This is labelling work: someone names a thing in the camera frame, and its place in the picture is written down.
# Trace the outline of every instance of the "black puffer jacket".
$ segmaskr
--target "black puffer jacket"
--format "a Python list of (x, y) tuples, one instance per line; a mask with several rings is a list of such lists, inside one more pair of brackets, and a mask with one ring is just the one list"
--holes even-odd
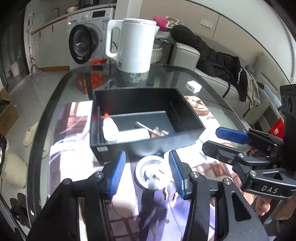
[(216, 52), (201, 37), (195, 35), (185, 26), (177, 25), (170, 30), (171, 36), (179, 43), (189, 45), (200, 53), (196, 68), (205, 74), (221, 78), (235, 86), (240, 100), (246, 101), (247, 74), (240, 65), (238, 57)]

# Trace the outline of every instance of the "faucet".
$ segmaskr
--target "faucet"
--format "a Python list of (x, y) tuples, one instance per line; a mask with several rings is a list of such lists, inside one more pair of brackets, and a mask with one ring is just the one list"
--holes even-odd
[[(52, 12), (53, 12), (55, 9), (57, 9), (57, 10), (59, 11), (59, 8), (58, 8), (58, 7), (55, 7), (55, 8), (52, 10)], [(58, 16), (57, 16), (57, 17), (59, 17), (59, 12), (58, 12)]]

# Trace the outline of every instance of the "open black storage box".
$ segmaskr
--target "open black storage box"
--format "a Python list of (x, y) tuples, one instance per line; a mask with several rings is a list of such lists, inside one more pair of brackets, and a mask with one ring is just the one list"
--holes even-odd
[[(108, 113), (119, 131), (139, 128), (136, 121), (170, 135), (131, 142), (107, 143), (103, 116)], [(94, 91), (90, 147), (98, 161), (113, 161), (123, 150), (127, 156), (144, 157), (195, 143), (205, 127), (176, 88), (119, 88)]]

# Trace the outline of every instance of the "kettle handle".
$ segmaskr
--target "kettle handle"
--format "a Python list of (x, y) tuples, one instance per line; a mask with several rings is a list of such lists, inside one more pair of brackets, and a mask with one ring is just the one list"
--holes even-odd
[(106, 55), (112, 59), (117, 60), (116, 56), (118, 55), (118, 50), (116, 53), (111, 53), (110, 49), (111, 49), (111, 34), (112, 34), (112, 30), (114, 28), (119, 29), (119, 39), (120, 39), (120, 35), (121, 35), (121, 28), (122, 28), (122, 23), (123, 20), (110, 20), (108, 22), (108, 27), (107, 27), (107, 36), (106, 36)]

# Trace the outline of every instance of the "white glue bottle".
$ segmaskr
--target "white glue bottle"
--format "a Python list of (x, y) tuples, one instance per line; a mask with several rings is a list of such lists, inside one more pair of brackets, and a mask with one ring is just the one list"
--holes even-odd
[(119, 138), (118, 127), (108, 113), (104, 114), (103, 134), (107, 142), (115, 142)]

